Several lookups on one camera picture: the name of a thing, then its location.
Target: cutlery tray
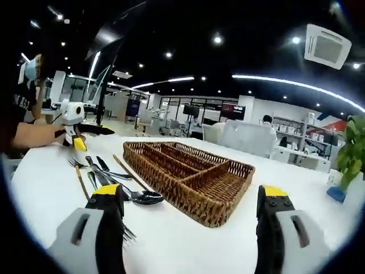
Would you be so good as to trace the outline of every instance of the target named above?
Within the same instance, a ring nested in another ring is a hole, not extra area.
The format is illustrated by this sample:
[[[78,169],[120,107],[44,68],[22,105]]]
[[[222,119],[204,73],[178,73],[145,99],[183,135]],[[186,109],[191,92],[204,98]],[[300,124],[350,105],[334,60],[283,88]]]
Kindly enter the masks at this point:
[[[207,227],[227,222],[255,168],[176,142],[125,142],[124,160],[166,201]]]

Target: desk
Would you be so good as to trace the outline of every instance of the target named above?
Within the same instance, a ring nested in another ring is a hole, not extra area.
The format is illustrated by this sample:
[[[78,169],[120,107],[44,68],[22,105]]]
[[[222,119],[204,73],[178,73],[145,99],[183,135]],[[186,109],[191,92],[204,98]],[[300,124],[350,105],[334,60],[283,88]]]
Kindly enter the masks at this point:
[[[305,154],[303,151],[292,150],[286,147],[275,146],[274,151],[270,155],[270,159],[287,163],[289,161],[290,154],[296,154],[303,157],[298,163],[298,166],[300,167],[322,171],[325,173],[330,171],[331,163],[328,160],[316,155]]]
[[[126,225],[137,235],[137,243],[126,248],[124,263],[128,273],[148,274],[242,274],[254,273],[257,262],[256,206],[260,184],[277,186],[289,193],[296,209],[305,210],[325,232],[325,241],[335,250],[347,238],[355,219],[341,204],[327,196],[327,174],[246,154],[197,139],[87,136],[89,151],[75,152],[52,145],[31,149],[17,168],[10,190],[28,229],[48,248],[57,226],[86,198],[66,157],[75,155],[83,163],[85,155],[99,155],[111,171],[121,172],[112,154],[123,160],[125,141],[181,142],[256,167],[252,184],[222,227],[207,228],[164,201],[144,207],[125,204]],[[92,186],[81,170],[88,193]],[[142,188],[126,181],[134,190]]]

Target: potted plant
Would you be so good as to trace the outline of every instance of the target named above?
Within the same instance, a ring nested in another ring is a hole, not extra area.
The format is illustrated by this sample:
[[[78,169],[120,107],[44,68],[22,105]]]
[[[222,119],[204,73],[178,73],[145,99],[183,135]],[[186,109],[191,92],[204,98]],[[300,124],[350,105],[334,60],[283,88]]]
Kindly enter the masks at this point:
[[[344,137],[346,144],[339,150],[336,159],[343,176],[340,185],[330,187],[327,194],[341,203],[345,198],[362,203],[365,198],[365,115],[348,119]]]

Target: spoon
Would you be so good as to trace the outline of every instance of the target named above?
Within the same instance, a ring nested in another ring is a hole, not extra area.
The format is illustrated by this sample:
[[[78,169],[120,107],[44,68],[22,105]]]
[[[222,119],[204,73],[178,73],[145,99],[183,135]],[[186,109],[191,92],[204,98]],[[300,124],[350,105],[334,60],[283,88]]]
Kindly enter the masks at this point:
[[[106,179],[108,179],[113,184],[121,184],[123,188],[125,188],[129,192],[129,198],[132,200],[132,202],[136,204],[157,204],[161,203],[164,198],[163,196],[155,191],[149,191],[149,190],[143,190],[143,191],[131,191],[128,187],[126,187],[121,182],[115,180],[111,176],[109,176],[107,173],[102,171],[96,164],[92,162],[91,157],[86,156],[86,160],[88,161],[89,165],[95,170],[96,172],[103,175]]]

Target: computer monitor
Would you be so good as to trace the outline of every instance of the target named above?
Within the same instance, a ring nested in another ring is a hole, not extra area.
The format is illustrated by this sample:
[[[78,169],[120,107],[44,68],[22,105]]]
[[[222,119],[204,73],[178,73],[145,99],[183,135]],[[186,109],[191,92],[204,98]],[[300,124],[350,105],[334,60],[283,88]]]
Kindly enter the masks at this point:
[[[226,117],[231,120],[243,120],[245,117],[246,107],[238,104],[222,104],[221,117]]]
[[[188,104],[186,104],[184,106],[184,110],[182,111],[183,114],[187,114],[187,115],[191,115],[194,118],[199,117],[199,108],[198,107],[193,107],[193,106],[189,106]]]

